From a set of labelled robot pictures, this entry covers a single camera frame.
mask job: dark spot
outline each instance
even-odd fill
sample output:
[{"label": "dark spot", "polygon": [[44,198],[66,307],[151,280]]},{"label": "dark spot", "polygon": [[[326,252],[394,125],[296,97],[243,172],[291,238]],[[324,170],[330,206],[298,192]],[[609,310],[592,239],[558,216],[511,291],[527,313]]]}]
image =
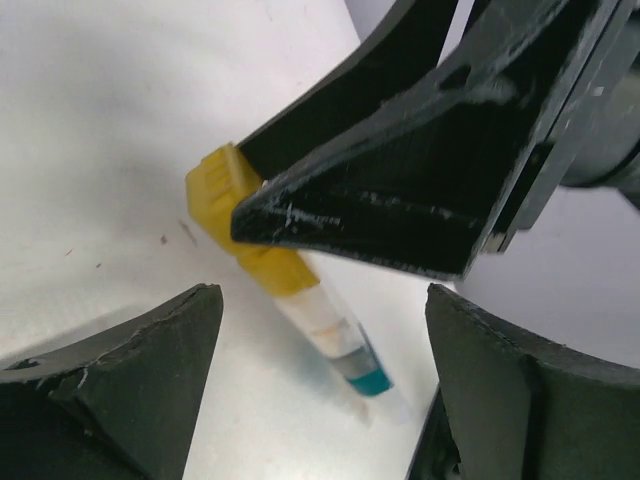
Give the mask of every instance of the dark spot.
[{"label": "dark spot", "polygon": [[464,87],[467,84],[470,74],[470,65],[462,65],[456,68],[440,83],[440,90],[457,90]]},{"label": "dark spot", "polygon": [[197,247],[198,241],[196,240],[196,237],[194,237],[193,233],[191,233],[191,229],[189,228],[189,225],[187,225],[185,222],[183,222],[180,219],[178,219],[178,225],[180,225],[184,233],[187,234],[187,237],[189,237],[189,240],[191,240],[191,243],[193,243],[193,246]]},{"label": "dark spot", "polygon": [[39,361],[34,360],[33,358],[27,358],[26,360],[14,363],[9,368],[7,368],[7,370],[22,370],[24,368],[37,367],[38,365],[40,365]]}]

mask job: small debris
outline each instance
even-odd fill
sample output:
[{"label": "small debris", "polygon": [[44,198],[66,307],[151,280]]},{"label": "small debris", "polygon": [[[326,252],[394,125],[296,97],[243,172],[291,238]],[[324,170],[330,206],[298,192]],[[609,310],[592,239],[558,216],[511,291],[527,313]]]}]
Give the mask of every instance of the small debris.
[{"label": "small debris", "polygon": [[193,233],[191,233],[191,229],[189,228],[189,225],[187,225],[185,222],[183,222],[180,219],[178,219],[178,225],[182,227],[182,230],[184,230],[184,233],[187,234],[187,237],[189,237],[189,240],[191,240],[191,243],[193,243],[193,246],[197,247],[198,240],[196,240],[196,237],[193,235]]}]

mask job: clear plastic tube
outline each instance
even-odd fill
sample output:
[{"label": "clear plastic tube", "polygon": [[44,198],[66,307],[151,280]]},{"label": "clear plastic tube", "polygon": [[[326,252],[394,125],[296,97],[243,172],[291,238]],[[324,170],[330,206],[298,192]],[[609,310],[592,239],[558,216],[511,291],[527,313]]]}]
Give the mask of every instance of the clear plastic tube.
[{"label": "clear plastic tube", "polygon": [[277,307],[324,355],[340,375],[376,413],[396,422],[411,417],[411,410],[382,367],[362,326],[332,301],[322,283],[294,295],[274,297]]}]

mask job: plastic tube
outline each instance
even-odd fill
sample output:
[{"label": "plastic tube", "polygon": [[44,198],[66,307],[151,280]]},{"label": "plastic tube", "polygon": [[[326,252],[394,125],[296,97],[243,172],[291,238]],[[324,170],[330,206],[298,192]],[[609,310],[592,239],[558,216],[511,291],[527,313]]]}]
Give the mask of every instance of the plastic tube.
[{"label": "plastic tube", "polygon": [[368,406],[395,421],[410,409],[346,304],[327,294],[295,250],[233,242],[231,212],[262,186],[242,153],[226,145],[187,175],[191,216],[274,299],[280,311],[327,358]]}]

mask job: white surface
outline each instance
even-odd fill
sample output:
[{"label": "white surface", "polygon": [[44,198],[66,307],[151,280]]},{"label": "white surface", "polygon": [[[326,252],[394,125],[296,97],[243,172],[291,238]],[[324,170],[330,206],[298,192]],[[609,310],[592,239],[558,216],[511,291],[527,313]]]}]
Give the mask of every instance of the white surface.
[{"label": "white surface", "polygon": [[482,255],[458,288],[506,320],[640,368],[640,215],[618,192],[555,191],[504,255]]},{"label": "white surface", "polygon": [[220,283],[224,320],[185,479],[404,478],[436,381],[427,282],[319,262],[420,412],[368,427],[184,201],[202,156],[355,48],[342,0],[0,0],[0,25],[2,357]]},{"label": "white surface", "polygon": [[439,62],[442,62],[445,58],[449,56],[449,54],[455,50],[455,48],[462,40],[462,35],[464,34],[464,29],[467,26],[467,22],[469,21],[469,16],[471,15],[471,10],[473,10],[473,5],[475,0],[459,0],[458,5],[456,5],[456,11],[453,14],[453,18],[451,19],[451,25],[449,25],[449,32],[447,32],[447,37],[444,40],[444,45],[442,45],[442,52],[440,52]]},{"label": "white surface", "polygon": [[360,40],[369,36],[393,2],[394,0],[344,0]]}]

